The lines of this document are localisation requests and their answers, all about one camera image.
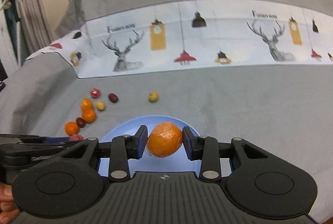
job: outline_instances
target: orange wrapped in plastic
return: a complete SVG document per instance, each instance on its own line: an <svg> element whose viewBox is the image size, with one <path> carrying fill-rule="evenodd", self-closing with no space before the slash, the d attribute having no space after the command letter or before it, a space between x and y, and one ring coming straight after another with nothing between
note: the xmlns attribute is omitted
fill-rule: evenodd
<svg viewBox="0 0 333 224"><path fill-rule="evenodd" d="M163 122L154 127L147 140L146 153L156 157L174 154L183 144L182 131L170 122Z"/></svg>

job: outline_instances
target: curtain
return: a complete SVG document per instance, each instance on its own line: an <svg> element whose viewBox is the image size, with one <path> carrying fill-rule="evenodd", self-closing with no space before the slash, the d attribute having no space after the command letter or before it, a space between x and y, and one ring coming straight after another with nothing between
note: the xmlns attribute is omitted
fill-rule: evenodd
<svg viewBox="0 0 333 224"><path fill-rule="evenodd" d="M22 30L26 38L27 47L33 53L47 45L53 38L46 20L42 0L23 0L23 8L19 3Z"/></svg>
<svg viewBox="0 0 333 224"><path fill-rule="evenodd" d="M14 17L14 12L12 8L9 8L4 10L4 13L5 13L9 37L13 45L15 56L17 58L16 21ZM26 47L24 34L22 34L21 36L21 53L22 53L22 61L24 62L24 60L30 55Z"/></svg>

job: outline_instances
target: crosshair symbol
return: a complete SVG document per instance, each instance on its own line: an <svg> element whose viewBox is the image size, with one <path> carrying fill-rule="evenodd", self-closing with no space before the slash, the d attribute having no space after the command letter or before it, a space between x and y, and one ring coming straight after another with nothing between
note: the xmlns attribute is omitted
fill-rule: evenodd
<svg viewBox="0 0 333 224"><path fill-rule="evenodd" d="M166 179L169 179L170 176L166 175L166 174L163 174L162 176L160 176L160 178L165 181Z"/></svg>

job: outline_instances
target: white rope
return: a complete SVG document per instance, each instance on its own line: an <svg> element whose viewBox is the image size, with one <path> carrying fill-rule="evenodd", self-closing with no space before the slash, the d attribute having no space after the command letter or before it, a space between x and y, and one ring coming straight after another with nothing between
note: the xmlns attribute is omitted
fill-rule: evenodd
<svg viewBox="0 0 333 224"><path fill-rule="evenodd" d="M22 66L22 50L21 50L21 22L16 23L16 50L17 50L17 65Z"/></svg>

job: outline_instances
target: ribbed black surface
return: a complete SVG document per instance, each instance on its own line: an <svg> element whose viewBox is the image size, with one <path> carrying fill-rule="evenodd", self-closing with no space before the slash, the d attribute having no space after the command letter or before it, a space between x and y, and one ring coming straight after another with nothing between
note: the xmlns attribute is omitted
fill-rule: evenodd
<svg viewBox="0 0 333 224"><path fill-rule="evenodd" d="M39 219L22 213L13 224L261 224L274 222L314 223L306 216L274 221L248 215L225 197L218 184L201 182L192 172L138 172L128 182L112 184L97 204L78 215L63 219Z"/></svg>

